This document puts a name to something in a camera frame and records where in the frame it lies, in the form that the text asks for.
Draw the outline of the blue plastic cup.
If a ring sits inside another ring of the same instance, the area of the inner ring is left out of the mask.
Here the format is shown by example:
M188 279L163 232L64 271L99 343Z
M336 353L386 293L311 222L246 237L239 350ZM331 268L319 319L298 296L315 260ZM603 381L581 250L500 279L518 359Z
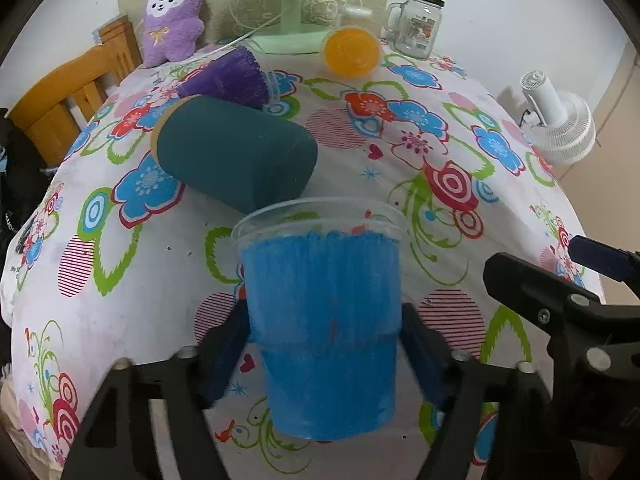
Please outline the blue plastic cup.
M407 220L376 200L289 200L232 231L271 417L315 441L366 434L395 411Z

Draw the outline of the dark teal cup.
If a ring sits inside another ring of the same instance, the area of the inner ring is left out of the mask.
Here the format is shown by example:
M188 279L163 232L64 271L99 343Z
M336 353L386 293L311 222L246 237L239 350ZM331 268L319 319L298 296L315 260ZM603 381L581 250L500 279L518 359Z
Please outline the dark teal cup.
M297 200L318 159L303 126L210 96L171 104L150 148L166 174L242 214Z

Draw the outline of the orange plastic cup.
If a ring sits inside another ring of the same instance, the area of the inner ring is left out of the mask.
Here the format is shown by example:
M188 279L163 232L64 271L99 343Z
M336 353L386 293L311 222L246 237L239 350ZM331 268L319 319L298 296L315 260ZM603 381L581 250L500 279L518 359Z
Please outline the orange plastic cup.
M342 26L326 35L320 58L336 76L362 79L380 64L383 51L377 36L359 26Z

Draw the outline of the purple plastic cup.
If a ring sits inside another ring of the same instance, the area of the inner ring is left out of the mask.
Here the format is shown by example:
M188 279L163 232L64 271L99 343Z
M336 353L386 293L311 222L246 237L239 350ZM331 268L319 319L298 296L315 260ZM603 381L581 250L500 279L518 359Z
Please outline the purple plastic cup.
M254 110L280 100L278 78L267 57L254 44L239 44L207 63L177 88L177 96L210 96Z

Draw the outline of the beige door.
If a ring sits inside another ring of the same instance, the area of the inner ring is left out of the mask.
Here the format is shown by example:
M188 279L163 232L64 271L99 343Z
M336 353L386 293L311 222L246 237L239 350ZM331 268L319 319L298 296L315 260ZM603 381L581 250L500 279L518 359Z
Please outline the beige door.
M591 153L560 171L562 188L586 235L639 249L639 55L627 44L594 112L599 127Z

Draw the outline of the white standing fan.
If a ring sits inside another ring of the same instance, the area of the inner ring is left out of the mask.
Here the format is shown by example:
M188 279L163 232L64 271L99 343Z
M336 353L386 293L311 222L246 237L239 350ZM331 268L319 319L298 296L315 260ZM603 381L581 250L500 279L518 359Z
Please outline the white standing fan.
M575 93L556 90L542 70L521 78L528 110L537 116L525 128L526 139L550 166L583 160L596 144L597 130L587 102Z

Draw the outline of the black clothes pile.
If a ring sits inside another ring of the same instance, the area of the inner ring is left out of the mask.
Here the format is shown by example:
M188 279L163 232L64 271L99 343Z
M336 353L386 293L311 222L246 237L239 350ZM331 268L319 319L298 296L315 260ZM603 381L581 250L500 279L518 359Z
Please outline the black clothes pile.
M14 235L27 222L46 194L46 163L26 134L2 107L1 136L1 263Z

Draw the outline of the glass mason jar mug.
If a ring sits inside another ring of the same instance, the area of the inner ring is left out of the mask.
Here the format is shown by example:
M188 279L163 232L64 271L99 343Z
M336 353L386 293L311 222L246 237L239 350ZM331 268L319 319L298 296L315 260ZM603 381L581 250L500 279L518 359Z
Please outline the glass mason jar mug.
M393 47L403 55L426 60L430 57L442 22L442 0L393 2L386 10L383 29Z

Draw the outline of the wooden chair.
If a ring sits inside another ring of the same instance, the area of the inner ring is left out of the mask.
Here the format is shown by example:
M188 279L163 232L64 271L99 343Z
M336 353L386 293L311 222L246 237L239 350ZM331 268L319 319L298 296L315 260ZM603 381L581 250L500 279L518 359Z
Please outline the wooden chair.
M79 107L83 118L93 118L106 102L102 78L110 76L119 84L142 63L128 16L114 18L98 34L99 44L43 76L9 111L50 166L62 162L80 133L70 104Z

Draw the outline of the cotton swab container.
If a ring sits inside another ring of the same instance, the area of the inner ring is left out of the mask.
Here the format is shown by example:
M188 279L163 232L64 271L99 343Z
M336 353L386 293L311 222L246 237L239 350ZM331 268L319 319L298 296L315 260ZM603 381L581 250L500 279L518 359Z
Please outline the cotton swab container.
M373 11L364 6L345 4L342 7L338 24L344 26L369 27L373 22Z

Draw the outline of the purple plush toy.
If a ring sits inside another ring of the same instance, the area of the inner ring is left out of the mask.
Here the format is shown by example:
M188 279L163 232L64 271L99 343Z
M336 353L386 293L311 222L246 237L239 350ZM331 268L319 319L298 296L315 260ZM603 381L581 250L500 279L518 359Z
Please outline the purple plush toy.
M145 68L190 58L205 28L200 18L203 1L146 0L142 34Z

